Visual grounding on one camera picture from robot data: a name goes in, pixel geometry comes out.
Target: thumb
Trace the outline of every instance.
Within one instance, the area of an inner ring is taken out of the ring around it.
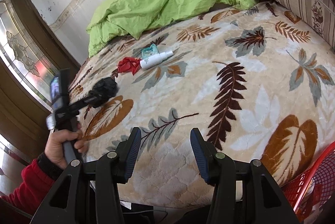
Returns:
[[[65,141],[71,141],[78,138],[78,133],[71,132],[69,130],[62,130],[55,132],[55,141],[59,144]]]

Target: red sleeve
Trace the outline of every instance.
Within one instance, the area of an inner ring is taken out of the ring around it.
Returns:
[[[35,159],[21,173],[23,183],[8,197],[2,197],[16,208],[33,215],[55,182],[38,166]]]

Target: white bottle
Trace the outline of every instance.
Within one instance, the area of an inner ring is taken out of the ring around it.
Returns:
[[[162,61],[166,60],[167,58],[171,57],[173,55],[173,52],[166,51],[158,54],[154,54],[148,58],[145,58],[144,60],[140,61],[141,67],[146,70],[150,67],[153,67],[155,65],[160,64]]]

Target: stained glass window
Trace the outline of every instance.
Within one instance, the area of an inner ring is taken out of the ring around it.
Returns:
[[[0,0],[0,50],[20,84],[51,111],[50,83],[57,70],[30,37],[10,0]]]

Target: person's arm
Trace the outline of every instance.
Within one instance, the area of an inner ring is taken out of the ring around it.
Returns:
[[[22,184],[13,194],[2,198],[16,208],[33,215],[55,180],[67,167],[62,143],[74,139],[78,139],[74,147],[80,153],[85,153],[88,147],[82,139],[80,130],[76,133],[68,130],[51,133],[44,153],[22,170]]]

